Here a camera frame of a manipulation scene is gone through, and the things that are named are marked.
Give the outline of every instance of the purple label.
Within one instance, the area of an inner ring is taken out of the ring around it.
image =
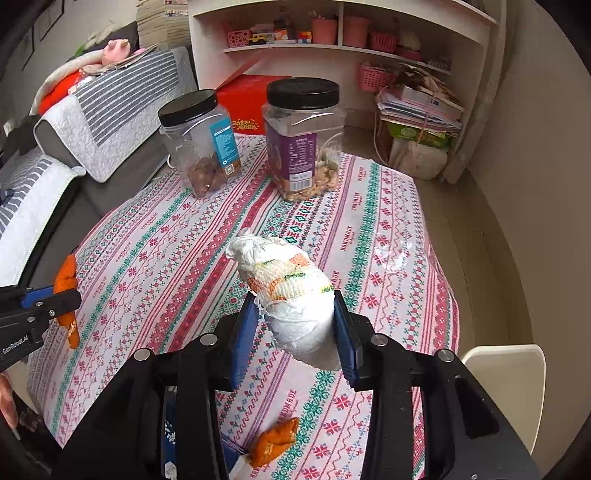
[[[290,190],[305,188],[307,179],[310,179],[311,186],[316,164],[316,134],[284,137],[268,122],[265,122],[265,131],[269,164],[273,173],[292,183]]]

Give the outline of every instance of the pink bucket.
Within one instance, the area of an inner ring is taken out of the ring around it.
[[[343,45],[365,48],[368,42],[369,23],[370,21],[367,18],[345,15]]]
[[[322,43],[323,45],[336,45],[336,30],[339,26],[334,19],[311,18],[312,43]]]

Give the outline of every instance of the human hand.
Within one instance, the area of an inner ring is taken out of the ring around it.
[[[17,407],[12,399],[10,380],[4,374],[0,374],[0,413],[2,413],[6,423],[12,430],[17,428]]]

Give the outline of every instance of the blue label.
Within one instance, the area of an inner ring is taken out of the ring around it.
[[[222,167],[226,167],[238,158],[238,147],[232,131],[232,122],[229,117],[220,120],[209,127],[212,133],[213,144],[216,147],[217,160]]]

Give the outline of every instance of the crumpled tissue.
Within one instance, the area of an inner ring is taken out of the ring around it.
[[[277,237],[240,231],[226,248],[256,295],[275,344],[296,360],[339,370],[333,334],[335,289],[306,252]]]

